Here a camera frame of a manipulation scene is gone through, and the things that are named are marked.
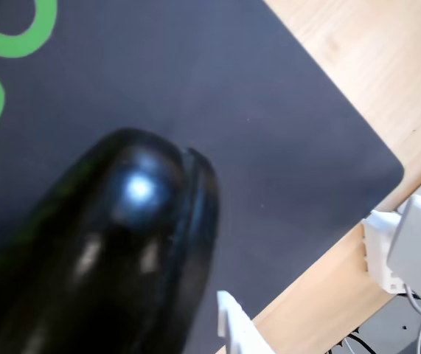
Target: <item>gray floor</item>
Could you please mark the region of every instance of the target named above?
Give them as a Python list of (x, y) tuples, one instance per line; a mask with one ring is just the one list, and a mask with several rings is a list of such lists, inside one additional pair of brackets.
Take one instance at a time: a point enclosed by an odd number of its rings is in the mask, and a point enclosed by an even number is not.
[[(396, 297), (361, 325), (358, 336), (377, 354), (416, 354), (420, 323), (420, 315), (408, 300)], [(352, 340), (349, 343), (356, 354), (367, 353), (358, 343)], [(333, 354), (349, 354), (349, 351), (346, 347), (335, 347)]]

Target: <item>wooden desk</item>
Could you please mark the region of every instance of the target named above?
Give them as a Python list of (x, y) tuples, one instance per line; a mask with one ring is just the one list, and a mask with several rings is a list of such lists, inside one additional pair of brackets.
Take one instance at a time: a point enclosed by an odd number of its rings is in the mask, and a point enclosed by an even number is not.
[[(392, 210), (421, 184), (421, 0), (266, 0), (403, 163)], [(278, 354), (322, 354), (391, 297), (357, 225), (255, 319)]]

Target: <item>black cable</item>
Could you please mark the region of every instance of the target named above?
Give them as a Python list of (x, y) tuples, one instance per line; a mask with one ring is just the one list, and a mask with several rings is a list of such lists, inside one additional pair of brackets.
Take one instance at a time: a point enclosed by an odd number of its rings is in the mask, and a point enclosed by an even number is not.
[(358, 338), (357, 336), (354, 336), (352, 334), (348, 334), (348, 338), (351, 338), (355, 341), (357, 341), (357, 343), (359, 343), (360, 345), (362, 345), (364, 347), (364, 349), (366, 349), (368, 352), (370, 352), (371, 354), (377, 354), (374, 350), (372, 350), (372, 348), (366, 344), (365, 341), (363, 341), (361, 338)]
[[(400, 296), (400, 297), (407, 297), (407, 294), (397, 294), (397, 296)], [(419, 297), (418, 295), (414, 294), (414, 299), (416, 299), (416, 300), (421, 300), (421, 297)]]

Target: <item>desk mat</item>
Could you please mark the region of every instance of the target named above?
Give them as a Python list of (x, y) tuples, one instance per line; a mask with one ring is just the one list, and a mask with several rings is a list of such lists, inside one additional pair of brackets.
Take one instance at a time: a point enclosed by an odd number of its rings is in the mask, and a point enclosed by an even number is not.
[(262, 0), (0, 0), (0, 32), (33, 19), (0, 35), (0, 243), (117, 128), (196, 148), (222, 210), (188, 353), (223, 343), (216, 290), (255, 316), (403, 176)]

